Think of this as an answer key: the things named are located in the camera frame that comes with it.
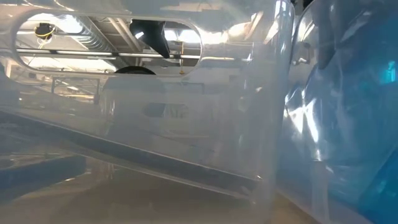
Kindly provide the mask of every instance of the ceiling light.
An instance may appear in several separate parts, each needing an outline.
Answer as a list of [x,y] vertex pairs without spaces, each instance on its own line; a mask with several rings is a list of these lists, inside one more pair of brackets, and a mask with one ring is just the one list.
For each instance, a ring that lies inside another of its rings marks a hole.
[[200,43],[200,37],[194,30],[183,30],[178,40],[186,43]]
[[244,22],[244,23],[233,25],[231,28],[229,28],[228,34],[230,36],[237,37],[237,36],[239,36],[239,35],[244,33],[244,28],[247,25],[249,25],[248,22]]
[[78,34],[83,30],[83,26],[72,15],[55,17],[55,25],[66,33]]
[[71,89],[71,90],[75,90],[75,91],[79,91],[78,88],[74,87],[74,86],[68,86],[67,88]]
[[139,32],[138,34],[136,34],[136,38],[139,39],[140,37],[142,37],[144,35],[144,32]]
[[279,25],[278,25],[278,20],[276,19],[272,24],[271,28],[269,28],[266,39],[264,40],[264,44],[268,44],[268,42],[272,40],[272,38],[274,38],[274,36],[278,33],[278,31],[279,31]]
[[164,31],[164,37],[168,41],[177,40],[177,35],[176,35],[175,31],[174,30],[170,30],[170,29]]

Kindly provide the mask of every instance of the black object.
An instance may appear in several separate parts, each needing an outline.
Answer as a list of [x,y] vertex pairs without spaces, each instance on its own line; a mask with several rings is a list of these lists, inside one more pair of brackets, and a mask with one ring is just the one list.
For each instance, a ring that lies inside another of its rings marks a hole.
[[120,68],[115,73],[156,75],[153,71],[149,70],[148,68],[142,67],[142,66],[127,66],[124,68]]
[[311,4],[313,0],[304,0],[303,1],[303,7],[306,8],[307,6],[309,6]]
[[135,36],[139,33],[143,35],[139,38],[149,47],[152,47],[163,58],[170,58],[169,45],[164,37],[165,21],[145,21],[133,19],[130,24],[130,32]]
[[35,29],[35,35],[40,39],[49,40],[52,37],[53,30],[54,28],[51,24],[40,23],[39,26]]

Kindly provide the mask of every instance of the plastic storage container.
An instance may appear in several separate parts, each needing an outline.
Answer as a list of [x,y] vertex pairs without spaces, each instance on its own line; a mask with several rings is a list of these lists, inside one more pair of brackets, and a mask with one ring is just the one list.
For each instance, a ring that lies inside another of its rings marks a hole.
[[397,223],[396,1],[314,1],[294,36],[279,188],[321,223]]
[[[41,13],[182,22],[199,33],[201,56],[169,77],[33,69],[15,42]],[[268,221],[293,18],[275,0],[0,1],[1,222]],[[228,35],[239,27],[237,44]],[[11,78],[13,63],[44,80],[112,78],[86,104]]]

